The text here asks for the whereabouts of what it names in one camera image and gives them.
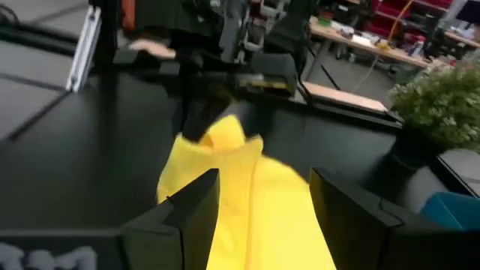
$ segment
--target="gray floor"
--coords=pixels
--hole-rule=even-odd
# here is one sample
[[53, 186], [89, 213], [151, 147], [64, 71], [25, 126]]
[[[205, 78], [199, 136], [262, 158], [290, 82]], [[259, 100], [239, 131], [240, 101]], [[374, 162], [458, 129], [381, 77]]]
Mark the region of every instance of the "gray floor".
[[[0, 0], [13, 8], [21, 20], [39, 23], [62, 31], [79, 34], [86, 15], [86, 0]], [[125, 39], [120, 36], [120, 44]], [[346, 92], [351, 92], [356, 84], [368, 72], [368, 64], [349, 63], [336, 60], [333, 54], [322, 60], [323, 65]], [[18, 74], [31, 80], [38, 80], [57, 86], [63, 86], [71, 64], [70, 58], [45, 52], [12, 46], [0, 42], [0, 74]], [[320, 67], [316, 67], [311, 80], [333, 88]], [[32, 116], [41, 107], [48, 104], [59, 93], [33, 87], [17, 87], [10, 82], [0, 80], [0, 138]], [[373, 70], [355, 94], [373, 98], [391, 106], [389, 89], [394, 82], [386, 76], [384, 70]], [[450, 151], [445, 155], [452, 167], [465, 179], [470, 179], [473, 187], [480, 193], [480, 156], [469, 151]]]

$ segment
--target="cable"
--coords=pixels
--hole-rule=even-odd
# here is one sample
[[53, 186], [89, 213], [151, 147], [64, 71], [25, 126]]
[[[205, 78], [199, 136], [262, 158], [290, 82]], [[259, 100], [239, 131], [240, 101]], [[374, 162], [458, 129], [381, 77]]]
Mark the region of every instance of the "cable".
[[390, 34], [388, 34], [387, 42], [392, 41], [393, 33], [395, 31], [395, 28], [397, 27], [398, 21], [404, 15], [405, 11], [407, 11], [407, 9], [410, 8], [410, 6], [413, 4], [414, 1], [415, 0], [409, 0], [408, 3], [405, 4], [405, 7], [403, 7], [402, 11], [400, 11], [400, 13], [398, 14], [397, 18], [393, 22], [393, 25], [391, 26]]
[[[397, 27], [398, 21], [401, 19], [401, 17], [404, 15], [405, 11], [407, 11], [407, 9], [412, 5], [412, 3], [413, 3], [414, 1], [415, 1], [415, 0], [409, 0], [408, 3], [405, 4], [405, 7], [403, 7], [403, 9], [402, 9], [402, 10], [400, 11], [400, 13], [397, 15], [397, 18], [395, 18], [395, 21], [393, 22], [393, 25], [391, 26], [390, 33], [388, 33], [387, 44], [389, 44], [390, 41], [392, 41], [393, 34], [394, 34], [394, 32], [395, 32], [395, 28]], [[380, 3], [376, 6], [376, 11], [375, 11], [375, 13], [377, 12], [378, 7], [379, 7], [381, 4], [382, 4], [382, 2], [380, 2]], [[375, 65], [377, 64], [379, 58], [380, 58], [380, 57], [379, 57], [378, 55], [375, 56], [375, 59], [373, 60], [372, 65], [371, 65], [370, 68], [368, 69], [367, 74], [365, 74], [365, 76], [355, 85], [355, 87], [353, 87], [352, 93], [355, 93], [355, 92], [357, 91], [357, 89], [363, 84], [363, 82], [370, 76], [370, 74], [371, 74], [372, 71], [374, 70], [374, 67], [375, 67]]]
[[370, 66], [370, 68], [368, 69], [367, 73], [365, 74], [365, 76], [363, 78], [361, 78], [361, 80], [355, 85], [355, 87], [353, 87], [351, 93], [355, 93], [357, 91], [357, 89], [363, 84], [363, 82], [370, 76], [370, 74], [374, 70], [375, 65], [377, 64], [379, 58], [380, 57], [378, 55], [375, 56], [375, 59], [373, 60], [373, 63]]
[[6, 4], [0, 4], [0, 25], [2, 24], [18, 24], [20, 22], [17, 14]]
[[[312, 54], [312, 56], [314, 58], [317, 57], [317, 54], [314, 52], [314, 50], [307, 45], [307, 49], [308, 51]], [[325, 75], [327, 76], [328, 80], [330, 81], [330, 83], [338, 90], [338, 91], [342, 91], [342, 89], [340, 88], [340, 86], [338, 86], [338, 84], [335, 82], [335, 80], [332, 78], [332, 76], [330, 75], [329, 71], [325, 68], [325, 66], [323, 64], [320, 64], [320, 67], [322, 68], [322, 71], [323, 73], [325, 73]]]

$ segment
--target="yellow cloth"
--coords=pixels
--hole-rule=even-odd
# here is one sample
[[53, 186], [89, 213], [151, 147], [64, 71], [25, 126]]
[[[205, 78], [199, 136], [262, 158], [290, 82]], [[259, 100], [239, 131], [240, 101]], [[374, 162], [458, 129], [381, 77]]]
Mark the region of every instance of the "yellow cloth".
[[211, 168], [220, 171], [220, 206], [208, 270], [335, 269], [307, 183], [245, 142], [234, 116], [213, 124], [200, 144], [175, 140], [160, 176], [158, 202]]

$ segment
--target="black tabletop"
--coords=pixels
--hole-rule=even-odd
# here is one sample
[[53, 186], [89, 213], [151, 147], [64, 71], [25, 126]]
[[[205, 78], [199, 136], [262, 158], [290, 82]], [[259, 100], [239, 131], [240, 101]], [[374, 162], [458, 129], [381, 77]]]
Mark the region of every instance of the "black tabletop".
[[[118, 86], [69, 94], [0, 145], [0, 228], [116, 227], [150, 209], [178, 104], [160, 86], [129, 76]], [[428, 168], [411, 173], [392, 165], [395, 128], [246, 101], [225, 113], [238, 115], [248, 136], [262, 135], [265, 155], [306, 179], [321, 167], [415, 211], [447, 190]]]
[[57, 91], [3, 79], [0, 74], [0, 140], [59, 95]]

